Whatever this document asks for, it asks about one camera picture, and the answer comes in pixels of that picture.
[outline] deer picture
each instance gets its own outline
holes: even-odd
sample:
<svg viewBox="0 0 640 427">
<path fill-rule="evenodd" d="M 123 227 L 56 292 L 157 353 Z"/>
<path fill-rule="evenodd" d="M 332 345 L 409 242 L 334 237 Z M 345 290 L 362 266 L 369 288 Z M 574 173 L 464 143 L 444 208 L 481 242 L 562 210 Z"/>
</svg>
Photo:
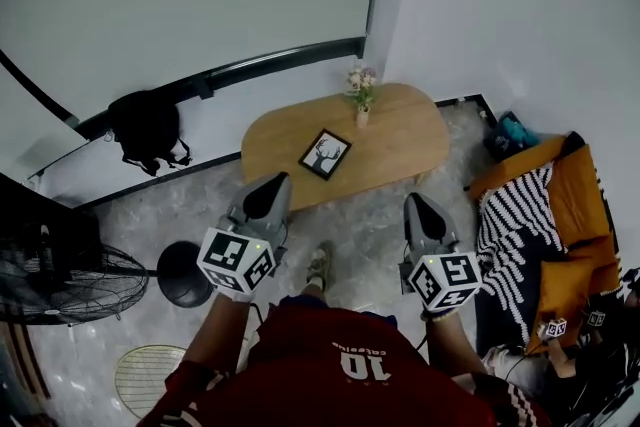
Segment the deer picture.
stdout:
<svg viewBox="0 0 640 427">
<path fill-rule="evenodd" d="M 328 170 L 322 169 L 322 164 L 325 160 L 337 160 L 341 153 L 340 148 L 336 148 L 336 151 L 333 152 L 333 155 L 331 156 L 329 156 L 329 153 L 327 153 L 326 155 L 322 153 L 322 147 L 326 142 L 326 139 L 320 139 L 318 141 L 318 144 L 316 144 L 316 161 L 313 163 L 313 166 L 311 166 L 314 171 L 319 171 L 320 173 L 328 172 Z"/>
</svg>

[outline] shoe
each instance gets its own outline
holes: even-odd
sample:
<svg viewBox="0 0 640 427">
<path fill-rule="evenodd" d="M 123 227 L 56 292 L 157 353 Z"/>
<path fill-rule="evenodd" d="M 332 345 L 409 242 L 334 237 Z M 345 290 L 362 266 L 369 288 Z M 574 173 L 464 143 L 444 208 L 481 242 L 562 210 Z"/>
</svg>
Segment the shoe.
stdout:
<svg viewBox="0 0 640 427">
<path fill-rule="evenodd" d="M 325 240 L 318 245 L 318 248 L 311 255 L 311 263 L 307 271 L 307 283 L 313 278 L 322 280 L 322 290 L 329 288 L 329 270 L 331 261 L 335 254 L 335 244 L 330 240 Z"/>
</svg>

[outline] gray tile floor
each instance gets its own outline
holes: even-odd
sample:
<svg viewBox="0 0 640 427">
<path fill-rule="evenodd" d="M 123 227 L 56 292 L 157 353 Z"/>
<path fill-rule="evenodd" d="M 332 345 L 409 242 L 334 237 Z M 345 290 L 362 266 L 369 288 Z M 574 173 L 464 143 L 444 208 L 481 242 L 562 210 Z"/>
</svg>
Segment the gray tile floor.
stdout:
<svg viewBox="0 0 640 427">
<path fill-rule="evenodd" d="M 475 246 L 476 214 L 463 186 L 487 168 L 481 145 L 486 126 L 474 103 L 441 109 L 451 135 L 447 161 L 418 190 L 439 202 L 453 216 L 463 250 Z M 200 244 L 206 228 L 215 226 L 231 195 L 241 186 L 239 162 L 187 175 L 95 209 L 102 240 L 155 268 L 162 250 L 177 240 Z M 275 278 L 261 285 L 256 302 L 266 313 L 269 302 L 296 294 L 304 285 L 306 267 L 318 242 L 336 242 L 335 284 L 327 293 L 333 306 L 396 315 L 399 328 L 415 345 L 424 334 L 415 295 L 402 296 L 397 272 L 405 246 L 402 204 L 415 190 L 405 180 L 296 214 L 289 226 L 289 251 Z M 129 350 L 148 344 L 187 347 L 212 299 L 184 310 L 160 293 L 154 279 L 145 296 L 118 321 L 115 317 L 68 328 L 34 326 L 36 354 L 53 399 L 49 413 L 65 427 L 133 426 L 136 418 L 120 402 L 114 367 Z M 463 311 L 467 334 L 475 339 L 475 314 Z M 252 313 L 247 336 L 257 326 Z"/>
</svg>

